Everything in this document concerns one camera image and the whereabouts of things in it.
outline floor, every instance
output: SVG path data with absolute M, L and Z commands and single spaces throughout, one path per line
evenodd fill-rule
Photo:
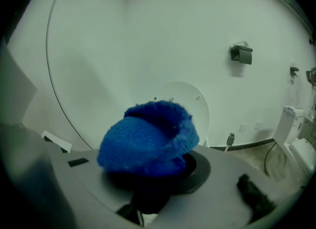
M 273 146 L 273 143 L 269 143 L 266 145 L 258 146 L 255 148 L 243 149 L 243 150 L 235 150 L 235 151 L 227 151 L 227 153 L 232 154 L 240 159 L 248 162 L 251 166 L 265 172 L 264 170 L 264 160 L 269 151 L 269 149 Z

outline white wall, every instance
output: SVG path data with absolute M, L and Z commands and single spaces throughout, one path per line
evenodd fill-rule
M 21 124 L 37 89 L 16 65 L 4 39 L 0 42 L 0 123 Z
M 48 78 L 45 33 L 52 0 L 32 0 L 9 48 L 39 88 L 24 124 L 86 149 L 67 123 Z M 208 102 L 209 142 L 271 138 L 283 105 L 307 108 L 305 71 L 316 53 L 296 15 L 279 0 L 57 0 L 48 37 L 52 78 L 76 130 L 94 148 L 123 112 L 171 81 L 196 86 Z M 230 60 L 240 40 L 253 64 Z M 299 77 L 291 84 L 289 67 Z M 255 131 L 256 122 L 262 128 Z M 241 123 L 248 129 L 239 133 Z
M 134 90 L 149 93 L 171 81 L 196 86 L 208 102 L 209 143 L 235 145 L 271 138 L 283 105 L 308 108 L 305 71 L 316 64 L 309 35 L 279 0 L 127 0 Z M 245 40 L 252 65 L 230 60 Z M 292 63 L 300 69 L 291 84 Z M 254 130 L 262 121 L 261 130 Z M 247 123 L 247 131 L 238 132 Z
M 129 102 L 126 0 L 57 0 L 48 55 L 58 97 L 94 148 Z

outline black bracket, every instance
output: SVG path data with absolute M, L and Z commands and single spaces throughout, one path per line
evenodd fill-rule
M 296 72 L 298 72 L 298 71 L 299 71 L 298 68 L 291 67 L 290 68 L 290 75 L 295 77 L 295 76 L 297 76 Z
M 232 61 L 239 61 L 240 63 L 249 64 L 252 63 L 251 48 L 236 45 L 231 48 L 231 59 Z

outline black object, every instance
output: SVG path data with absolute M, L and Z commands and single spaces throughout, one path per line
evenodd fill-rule
M 273 148 L 275 145 L 276 145 L 276 142 L 275 142 L 275 143 L 273 144 L 273 146 L 269 149 L 269 151 L 267 152 L 266 157 L 265 157 L 264 167 L 265 167 L 265 173 L 266 173 L 266 175 L 268 175 L 267 167 L 266 167 L 267 157 L 268 157 L 268 154 L 270 153 L 270 151 L 272 150 L 272 148 Z
M 111 180 L 115 185 L 134 191 L 131 203 L 119 209 L 118 213 L 122 215 L 125 212 L 124 217 L 127 219 L 128 216 L 135 218 L 135 210 L 143 214 L 157 214 L 171 195 L 195 192 L 207 180 L 210 164 L 203 155 L 195 151 L 185 154 L 183 158 L 186 161 L 186 170 L 174 176 L 142 177 L 111 173 Z
M 251 48 L 236 45 L 231 48 L 231 59 L 232 61 L 239 61 L 240 63 L 249 64 L 252 63 Z
M 44 136 L 44 140 L 47 142 L 52 142 L 54 143 L 50 138 L 48 138 L 47 136 Z M 63 149 L 62 147 L 60 148 L 62 153 L 68 153 L 67 150 Z
M 276 207 L 270 202 L 253 182 L 249 180 L 249 176 L 244 174 L 239 178 L 237 187 L 241 193 L 242 199 L 250 206 L 252 210 L 252 218 L 250 223 L 269 214 Z
M 117 214 L 141 227 L 144 227 L 144 219 L 142 214 L 137 211 L 137 209 L 132 204 L 124 205 L 117 211 Z
M 70 167 L 75 167 L 75 166 L 84 164 L 86 162 L 89 162 L 86 158 L 80 158 L 80 159 L 76 159 L 76 160 L 70 160 L 70 161 L 68 161 L 68 164 Z
M 234 134 L 234 133 L 231 133 L 231 134 L 228 136 L 226 145 L 231 147 L 231 146 L 233 145 L 233 143 L 234 143 L 234 140 L 235 140 L 235 134 Z
M 290 68 L 290 75 L 291 75 L 291 76 L 297 76 L 296 72 L 298 72 L 298 71 L 299 71 L 298 68 L 291 67 L 291 68 Z
M 306 78 L 312 86 L 316 86 L 316 68 L 306 71 Z
M 312 38 L 310 38 L 310 44 L 315 45 L 316 43 L 316 31 L 314 30 L 312 33 Z

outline blue fuzzy cover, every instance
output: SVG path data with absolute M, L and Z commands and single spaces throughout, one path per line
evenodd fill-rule
M 148 102 L 129 108 L 109 129 L 97 161 L 108 172 L 170 176 L 185 170 L 182 155 L 198 141 L 192 116 L 182 106 Z

